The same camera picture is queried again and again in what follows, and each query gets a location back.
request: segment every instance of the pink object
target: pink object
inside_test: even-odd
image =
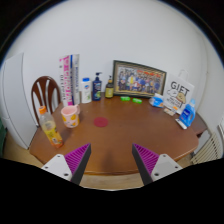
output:
[[[104,117],[97,117],[94,120],[94,124],[97,127],[105,127],[105,126],[108,125],[108,120],[106,118],[104,118]]]
[[[74,128],[79,124],[79,105],[66,106],[61,110],[62,119],[68,128]]]
[[[140,146],[140,145],[134,144],[134,146],[137,149],[137,152],[138,152],[139,156],[141,157],[146,170],[151,175],[151,173],[159,159],[159,155],[149,149],[146,149],[146,148]]]
[[[79,167],[80,162],[90,144],[86,144],[78,149],[75,149],[68,154],[65,155],[65,160],[70,168],[72,174],[77,170]]]

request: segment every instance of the floor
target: floor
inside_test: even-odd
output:
[[[3,158],[39,168],[43,166],[39,160],[29,153],[29,150],[23,149],[17,145],[9,132],[6,134]],[[188,155],[179,160],[178,164],[182,168],[193,165],[190,159],[191,155]],[[84,174],[80,186],[100,190],[123,190],[143,187],[143,182],[139,173],[119,176],[92,176]]]

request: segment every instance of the pink cup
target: pink cup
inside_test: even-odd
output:
[[[62,119],[67,128],[75,128],[79,124],[79,105],[66,106],[61,110]]]

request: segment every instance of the juice bottle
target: juice bottle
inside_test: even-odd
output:
[[[190,103],[186,105],[183,112],[181,113],[179,119],[184,123],[187,127],[189,127],[192,121],[195,118],[195,100],[191,99]]]
[[[46,106],[41,106],[39,108],[39,112],[40,126],[44,133],[47,135],[51,145],[56,148],[61,147],[63,145],[63,140],[61,138],[61,135],[57,132],[53,116],[47,112]]]

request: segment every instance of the wooden chair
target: wooden chair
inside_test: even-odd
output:
[[[51,114],[53,113],[53,110],[52,110],[52,96],[53,96],[54,89],[56,89],[56,91],[57,91],[57,102],[58,102],[58,104],[61,102],[61,97],[60,97],[59,87],[58,87],[57,83],[55,82],[55,80],[52,79],[51,77],[42,76],[34,82],[32,90],[31,90],[31,99],[32,99],[34,114],[35,114],[36,120],[39,124],[39,116],[37,115],[36,107],[35,107],[35,104],[34,104],[34,97],[33,97],[33,95],[35,93],[36,96],[37,96],[37,99],[39,101],[39,104],[41,106],[43,106],[42,99],[41,99],[41,94],[40,94],[40,91],[39,91],[39,88],[38,88],[38,83],[39,83],[40,88],[41,88],[41,92],[42,92],[42,96],[43,96],[43,100],[44,100],[44,102],[43,102],[44,106],[46,106],[46,108],[47,108],[47,105],[49,105],[50,111],[48,111],[48,112],[50,112]]]

